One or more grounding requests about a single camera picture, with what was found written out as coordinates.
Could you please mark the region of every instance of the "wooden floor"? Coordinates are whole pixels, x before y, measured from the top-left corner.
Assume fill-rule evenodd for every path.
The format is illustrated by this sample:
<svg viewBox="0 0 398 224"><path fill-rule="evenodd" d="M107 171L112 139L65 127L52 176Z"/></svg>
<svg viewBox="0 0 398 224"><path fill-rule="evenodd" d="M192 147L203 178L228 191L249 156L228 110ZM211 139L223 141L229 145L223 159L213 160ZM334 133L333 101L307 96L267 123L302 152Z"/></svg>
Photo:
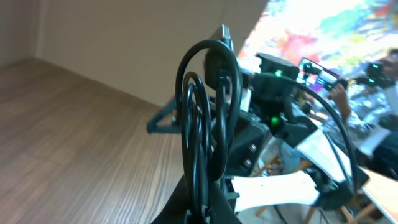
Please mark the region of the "wooden floor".
<svg viewBox="0 0 398 224"><path fill-rule="evenodd" d="M0 70L0 223L152 221L183 173L157 110L40 60Z"/></svg>

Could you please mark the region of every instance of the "hand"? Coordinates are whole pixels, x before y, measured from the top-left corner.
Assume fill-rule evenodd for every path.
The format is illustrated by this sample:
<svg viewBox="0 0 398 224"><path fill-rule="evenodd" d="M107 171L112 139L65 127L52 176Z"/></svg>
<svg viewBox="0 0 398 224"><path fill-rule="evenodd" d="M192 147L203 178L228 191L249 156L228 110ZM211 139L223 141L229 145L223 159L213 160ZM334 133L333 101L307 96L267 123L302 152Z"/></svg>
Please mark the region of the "hand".
<svg viewBox="0 0 398 224"><path fill-rule="evenodd" d="M341 118L343 121L351 114L351 107L348 103L347 92L342 84L337 84L330 92L329 98L336 103L340 110Z"/></svg>

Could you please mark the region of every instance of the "monitor screen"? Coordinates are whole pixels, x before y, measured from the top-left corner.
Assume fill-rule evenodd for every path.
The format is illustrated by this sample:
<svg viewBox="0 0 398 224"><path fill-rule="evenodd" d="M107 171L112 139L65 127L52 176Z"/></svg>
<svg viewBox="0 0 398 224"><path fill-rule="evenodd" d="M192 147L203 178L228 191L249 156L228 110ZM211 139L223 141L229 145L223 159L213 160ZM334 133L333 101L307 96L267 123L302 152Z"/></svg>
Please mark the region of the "monitor screen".
<svg viewBox="0 0 398 224"><path fill-rule="evenodd" d="M309 74L306 82L303 79L304 76L303 66L309 62L312 63L313 67L319 68L321 70L321 74L319 75ZM320 95L322 95L321 93L327 93L327 91L324 89L326 83L334 83L339 78L337 74L331 72L329 69L322 67L321 65L307 58L303 58L298 67L300 69L300 73L298 74L296 82L303 84L306 83L306 86L308 86L311 90Z"/></svg>

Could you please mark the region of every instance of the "colorful painting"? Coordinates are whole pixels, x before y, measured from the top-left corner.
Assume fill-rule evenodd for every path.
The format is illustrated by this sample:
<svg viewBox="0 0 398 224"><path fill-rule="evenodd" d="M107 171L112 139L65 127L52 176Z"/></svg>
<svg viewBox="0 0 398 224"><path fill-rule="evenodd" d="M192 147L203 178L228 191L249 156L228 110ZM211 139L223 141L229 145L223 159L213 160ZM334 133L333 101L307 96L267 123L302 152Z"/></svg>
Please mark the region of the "colorful painting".
<svg viewBox="0 0 398 224"><path fill-rule="evenodd" d="M239 59L309 58L351 77L398 47L398 0L269 0Z"/></svg>

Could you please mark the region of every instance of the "white wall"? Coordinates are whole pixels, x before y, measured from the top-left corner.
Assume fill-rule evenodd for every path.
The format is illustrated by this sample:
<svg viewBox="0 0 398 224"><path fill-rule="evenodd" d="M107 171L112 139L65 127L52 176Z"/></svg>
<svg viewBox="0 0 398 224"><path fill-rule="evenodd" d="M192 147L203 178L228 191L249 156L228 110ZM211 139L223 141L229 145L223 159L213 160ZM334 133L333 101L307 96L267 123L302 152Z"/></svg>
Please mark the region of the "white wall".
<svg viewBox="0 0 398 224"><path fill-rule="evenodd" d="M0 0L0 67L34 57L38 0Z"/></svg>
<svg viewBox="0 0 398 224"><path fill-rule="evenodd" d="M184 53L225 22L237 51L266 0L41 0L37 56L163 105ZM203 54L190 69L202 72Z"/></svg>

